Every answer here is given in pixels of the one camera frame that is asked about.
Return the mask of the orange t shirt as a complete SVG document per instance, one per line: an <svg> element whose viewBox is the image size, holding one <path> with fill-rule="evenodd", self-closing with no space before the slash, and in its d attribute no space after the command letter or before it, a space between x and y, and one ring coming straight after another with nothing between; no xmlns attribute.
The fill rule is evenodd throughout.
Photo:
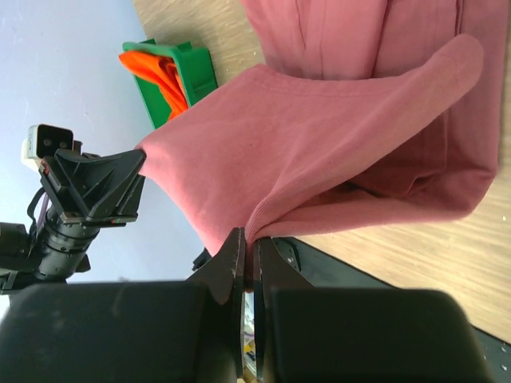
<svg viewBox="0 0 511 383"><path fill-rule="evenodd" d="M158 87L170 108L167 120L188 109L182 81L173 59L134 50L120 54L119 59L132 74Z"/></svg>

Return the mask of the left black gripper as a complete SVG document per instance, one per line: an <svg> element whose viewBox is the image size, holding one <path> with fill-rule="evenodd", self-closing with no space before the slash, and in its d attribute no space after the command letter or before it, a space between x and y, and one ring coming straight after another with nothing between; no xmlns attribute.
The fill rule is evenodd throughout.
<svg viewBox="0 0 511 383"><path fill-rule="evenodd" d="M140 149L111 156L58 149L41 162L41 184L63 223L122 227L138 218L145 160Z"/></svg>

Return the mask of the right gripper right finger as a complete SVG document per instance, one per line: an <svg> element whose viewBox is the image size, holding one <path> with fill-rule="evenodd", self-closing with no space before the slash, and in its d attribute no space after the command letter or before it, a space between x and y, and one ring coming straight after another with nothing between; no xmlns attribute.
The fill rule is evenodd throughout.
<svg viewBox="0 0 511 383"><path fill-rule="evenodd" d="M264 382L490 382L462 308L438 290L321 288L269 238L253 248Z"/></svg>

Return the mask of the green plastic tray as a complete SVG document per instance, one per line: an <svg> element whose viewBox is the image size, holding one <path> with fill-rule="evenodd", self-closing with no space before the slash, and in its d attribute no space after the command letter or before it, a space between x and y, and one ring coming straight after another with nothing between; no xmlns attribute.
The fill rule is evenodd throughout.
<svg viewBox="0 0 511 383"><path fill-rule="evenodd" d="M211 55L204 47L194 47L189 41L178 45L162 45L150 39L143 42L125 42L122 49L123 53L134 50L173 59L189 108L217 89ZM154 128L159 128L168 121L170 108L156 85L142 80L134 74L133 76L149 119Z"/></svg>

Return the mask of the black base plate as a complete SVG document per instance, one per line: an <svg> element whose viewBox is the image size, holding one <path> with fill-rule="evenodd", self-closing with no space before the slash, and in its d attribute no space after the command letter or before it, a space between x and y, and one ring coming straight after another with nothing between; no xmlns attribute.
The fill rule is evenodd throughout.
<svg viewBox="0 0 511 383"><path fill-rule="evenodd" d="M283 259L297 270L312 286L321 288L377 288L400 289L382 280L334 259L326 253L316 250L296 239L271 239ZM212 259L208 252L202 253L193 263L196 273L206 262ZM253 290L252 312L255 329L255 299L253 287L253 252L245 250L244 286ZM472 327L477 344L485 363L492 375L490 382L507 382L510 379L510 346L484 331Z"/></svg>

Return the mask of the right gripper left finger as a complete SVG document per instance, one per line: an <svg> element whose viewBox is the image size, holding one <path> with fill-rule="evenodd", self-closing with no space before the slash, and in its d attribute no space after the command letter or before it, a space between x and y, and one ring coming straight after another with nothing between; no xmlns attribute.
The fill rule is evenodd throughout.
<svg viewBox="0 0 511 383"><path fill-rule="evenodd" d="M23 290L1 324L2 381L236 381L245 250L236 228L184 281Z"/></svg>

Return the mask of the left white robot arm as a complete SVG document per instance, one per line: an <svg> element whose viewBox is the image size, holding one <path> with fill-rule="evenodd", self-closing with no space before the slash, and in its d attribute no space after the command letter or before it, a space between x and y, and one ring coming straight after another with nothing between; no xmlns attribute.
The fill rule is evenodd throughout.
<svg viewBox="0 0 511 383"><path fill-rule="evenodd" d="M103 228L137 220L146 155L140 149L98 156L81 142L45 139L28 149L41 188L27 208L30 227L1 225L1 293L39 283L64 283L90 269L87 250Z"/></svg>

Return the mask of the pink t shirt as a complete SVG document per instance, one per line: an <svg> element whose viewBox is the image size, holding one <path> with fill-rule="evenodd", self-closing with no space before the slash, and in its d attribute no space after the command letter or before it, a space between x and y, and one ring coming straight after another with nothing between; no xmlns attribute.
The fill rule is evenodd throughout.
<svg viewBox="0 0 511 383"><path fill-rule="evenodd" d="M211 253L458 219L497 173L507 1L246 1L265 63L145 137Z"/></svg>

